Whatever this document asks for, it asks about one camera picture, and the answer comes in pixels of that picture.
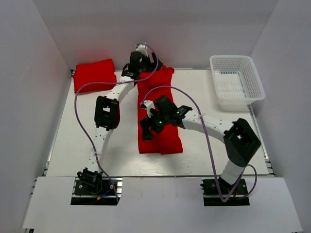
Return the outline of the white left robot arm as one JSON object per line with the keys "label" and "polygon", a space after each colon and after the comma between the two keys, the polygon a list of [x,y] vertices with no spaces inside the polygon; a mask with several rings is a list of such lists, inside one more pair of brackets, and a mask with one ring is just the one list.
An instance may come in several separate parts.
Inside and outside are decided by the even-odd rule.
{"label": "white left robot arm", "polygon": [[148,55],[146,49],[137,48],[130,54],[130,61],[123,67],[121,78],[112,90],[107,95],[98,96],[96,99],[94,116],[96,132],[94,139],[91,140],[93,155],[90,157],[90,163],[92,170],[98,171],[106,177],[108,174],[104,171],[100,159],[114,129],[119,125],[121,101],[140,81],[141,73],[148,71],[154,74],[163,66],[154,52],[151,55],[151,57]]}

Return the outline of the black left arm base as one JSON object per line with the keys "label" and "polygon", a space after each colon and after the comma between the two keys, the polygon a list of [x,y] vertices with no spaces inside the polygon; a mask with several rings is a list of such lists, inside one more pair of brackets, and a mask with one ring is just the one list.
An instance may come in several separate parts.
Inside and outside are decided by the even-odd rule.
{"label": "black left arm base", "polygon": [[109,179],[102,172],[87,168],[77,172],[71,205],[116,206],[121,199],[122,179]]}

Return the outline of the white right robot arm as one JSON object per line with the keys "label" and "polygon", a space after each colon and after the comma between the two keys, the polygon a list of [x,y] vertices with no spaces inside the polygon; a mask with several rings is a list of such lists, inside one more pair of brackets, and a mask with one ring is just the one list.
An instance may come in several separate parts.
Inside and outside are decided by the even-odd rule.
{"label": "white right robot arm", "polygon": [[261,142],[249,123],[239,118],[228,122],[199,114],[189,106],[177,107],[167,96],[155,101],[145,100],[141,106],[147,115],[140,121],[142,140],[152,140],[171,125],[186,130],[208,133],[225,145],[228,162],[220,180],[233,185],[261,146]]}

